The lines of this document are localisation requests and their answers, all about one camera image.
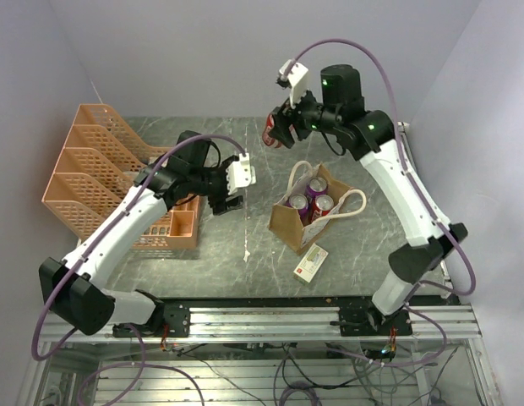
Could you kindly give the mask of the purple fanta can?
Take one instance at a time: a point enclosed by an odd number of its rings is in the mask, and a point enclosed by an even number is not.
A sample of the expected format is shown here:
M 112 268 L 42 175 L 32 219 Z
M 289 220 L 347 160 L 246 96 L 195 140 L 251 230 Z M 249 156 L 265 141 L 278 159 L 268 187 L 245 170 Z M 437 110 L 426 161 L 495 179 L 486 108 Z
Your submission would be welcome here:
M 328 184 L 324 178 L 312 177 L 306 184 L 305 196 L 309 203 L 311 203 L 319 195 L 325 195 L 328 189 Z
M 287 198 L 286 206 L 295 209 L 303 221 L 308 217 L 309 213 L 309 201 L 305 195 L 293 194 Z

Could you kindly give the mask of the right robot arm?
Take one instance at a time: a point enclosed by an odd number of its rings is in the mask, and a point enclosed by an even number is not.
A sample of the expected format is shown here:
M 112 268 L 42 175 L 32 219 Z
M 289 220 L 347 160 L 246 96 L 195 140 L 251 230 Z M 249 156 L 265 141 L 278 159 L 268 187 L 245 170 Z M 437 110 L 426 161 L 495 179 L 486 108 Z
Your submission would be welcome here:
M 467 228 L 453 223 L 420 181 L 403 150 L 398 127 L 380 110 L 365 107 L 360 73 L 350 65 L 321 70 L 322 99 L 308 88 L 308 69 L 288 61 L 279 70 L 278 84 L 289 97 L 269 115 L 267 145 L 291 148 L 311 133 L 331 134 L 351 153 L 383 191 L 401 222 L 407 242 L 389 255 L 390 270 L 374 293 L 373 309 L 365 312 L 365 327 L 385 333 L 394 316 L 428 271 L 436 268 L 465 237 Z

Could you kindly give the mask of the purple Fanta can front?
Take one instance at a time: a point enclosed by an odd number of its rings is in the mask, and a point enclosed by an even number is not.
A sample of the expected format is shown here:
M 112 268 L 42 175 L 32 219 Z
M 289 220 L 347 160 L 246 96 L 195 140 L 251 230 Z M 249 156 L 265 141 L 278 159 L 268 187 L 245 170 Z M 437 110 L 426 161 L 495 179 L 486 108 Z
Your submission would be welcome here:
M 293 194 L 287 198 L 286 206 L 295 209 L 303 221 L 308 217 L 309 213 L 309 201 L 305 195 Z

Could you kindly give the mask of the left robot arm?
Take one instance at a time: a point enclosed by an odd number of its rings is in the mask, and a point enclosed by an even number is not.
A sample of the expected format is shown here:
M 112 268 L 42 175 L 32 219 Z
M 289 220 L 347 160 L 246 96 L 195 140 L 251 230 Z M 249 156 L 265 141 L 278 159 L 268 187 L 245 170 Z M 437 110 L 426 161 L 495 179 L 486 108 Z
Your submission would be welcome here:
M 205 164 L 213 134 L 186 131 L 177 144 L 143 168 L 112 214 L 75 250 L 60 261 L 46 259 L 39 268 L 44 309 L 85 335 L 109 323 L 133 324 L 154 336 L 165 323 L 164 304 L 140 290 L 130 293 L 105 288 L 112 271 L 150 226 L 190 195 L 204 196 L 214 215 L 236 210 L 243 203 L 238 190 L 252 179 L 249 154 L 242 146 L 219 165 Z

